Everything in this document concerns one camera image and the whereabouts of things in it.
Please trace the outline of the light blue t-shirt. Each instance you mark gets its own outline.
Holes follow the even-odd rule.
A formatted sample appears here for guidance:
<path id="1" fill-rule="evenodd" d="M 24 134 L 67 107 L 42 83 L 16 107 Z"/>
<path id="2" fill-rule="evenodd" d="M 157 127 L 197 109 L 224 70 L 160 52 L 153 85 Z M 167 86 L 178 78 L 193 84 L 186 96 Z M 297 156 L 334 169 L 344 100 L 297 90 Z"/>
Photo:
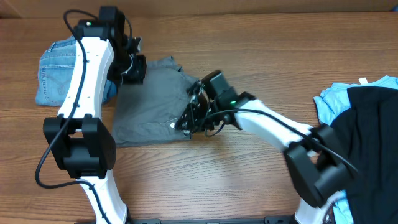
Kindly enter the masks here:
<path id="1" fill-rule="evenodd" d="M 385 76 L 378 81 L 366 84 L 344 84 L 334 83 L 331 87 L 323 90 L 319 96 L 314 97 L 318 111 L 318 119 L 321 124 L 331 126 L 332 122 L 344 111 L 350 108 L 348 89 L 354 87 L 384 87 L 397 90 L 397 78 Z M 336 223 L 355 223 L 349 209 L 346 190 L 343 197 L 335 202 L 333 214 Z"/>

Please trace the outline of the black garment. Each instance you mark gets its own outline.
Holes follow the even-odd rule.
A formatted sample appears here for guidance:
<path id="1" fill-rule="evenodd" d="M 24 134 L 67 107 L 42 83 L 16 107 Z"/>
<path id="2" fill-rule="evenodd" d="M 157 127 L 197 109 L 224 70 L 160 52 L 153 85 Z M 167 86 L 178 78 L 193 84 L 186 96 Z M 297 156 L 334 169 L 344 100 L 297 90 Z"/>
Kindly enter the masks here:
<path id="1" fill-rule="evenodd" d="M 331 124 L 359 170 L 346 189 L 355 223 L 397 223 L 397 90 L 348 89 L 350 108 Z"/>

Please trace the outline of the grey shorts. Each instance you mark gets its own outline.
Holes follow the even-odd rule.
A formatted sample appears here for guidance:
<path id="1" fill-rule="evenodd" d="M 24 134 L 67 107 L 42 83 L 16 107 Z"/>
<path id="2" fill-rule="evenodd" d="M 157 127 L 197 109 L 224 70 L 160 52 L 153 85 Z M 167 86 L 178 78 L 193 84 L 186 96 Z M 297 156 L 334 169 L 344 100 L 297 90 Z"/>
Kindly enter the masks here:
<path id="1" fill-rule="evenodd" d="M 173 57 L 147 62 L 143 84 L 118 90 L 111 134 L 118 147 L 146 146 L 191 140 L 176 130 L 190 97 L 187 89 L 198 79 L 186 74 Z"/>

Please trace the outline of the folded blue denim jeans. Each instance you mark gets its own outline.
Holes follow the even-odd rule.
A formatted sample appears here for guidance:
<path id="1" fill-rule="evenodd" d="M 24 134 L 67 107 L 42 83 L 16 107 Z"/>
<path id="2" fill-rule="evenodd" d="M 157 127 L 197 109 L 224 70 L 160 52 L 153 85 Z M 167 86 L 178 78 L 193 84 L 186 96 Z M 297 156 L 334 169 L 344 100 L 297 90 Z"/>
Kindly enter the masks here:
<path id="1" fill-rule="evenodd" d="M 37 72 L 38 89 L 35 103 L 42 106 L 61 106 L 72 79 L 76 40 L 69 37 L 54 42 L 41 56 Z"/>

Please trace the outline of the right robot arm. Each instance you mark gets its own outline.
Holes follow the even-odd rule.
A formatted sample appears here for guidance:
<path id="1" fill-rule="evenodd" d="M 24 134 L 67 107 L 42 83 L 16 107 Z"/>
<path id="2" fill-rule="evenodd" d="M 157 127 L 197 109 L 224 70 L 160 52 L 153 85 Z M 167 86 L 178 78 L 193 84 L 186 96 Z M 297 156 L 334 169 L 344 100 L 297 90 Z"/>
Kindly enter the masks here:
<path id="1" fill-rule="evenodd" d="M 233 125 L 278 149 L 285 159 L 294 189 L 301 200 L 286 223 L 334 223 L 333 206 L 343 189 L 358 175 L 333 128 L 292 121 L 268 108 L 254 95 L 237 94 L 220 70 L 209 73 L 187 89 L 190 102 L 174 128 L 189 134 L 218 134 Z"/>

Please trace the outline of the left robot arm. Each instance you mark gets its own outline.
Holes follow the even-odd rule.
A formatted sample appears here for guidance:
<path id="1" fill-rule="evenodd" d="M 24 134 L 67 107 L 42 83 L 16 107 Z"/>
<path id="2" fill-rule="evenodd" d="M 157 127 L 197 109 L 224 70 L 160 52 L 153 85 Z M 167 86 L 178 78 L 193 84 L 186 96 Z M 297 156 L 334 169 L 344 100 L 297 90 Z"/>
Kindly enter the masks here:
<path id="1" fill-rule="evenodd" d="M 141 38 L 124 33 L 129 23 L 116 6 L 102 6 L 98 16 L 88 14 L 69 27 L 76 40 L 72 80 L 58 115 L 44 120 L 49 146 L 35 171 L 45 189 L 80 185 L 95 223 L 132 223 L 113 175 L 116 143 L 102 122 L 106 82 L 141 85 L 146 75 Z"/>

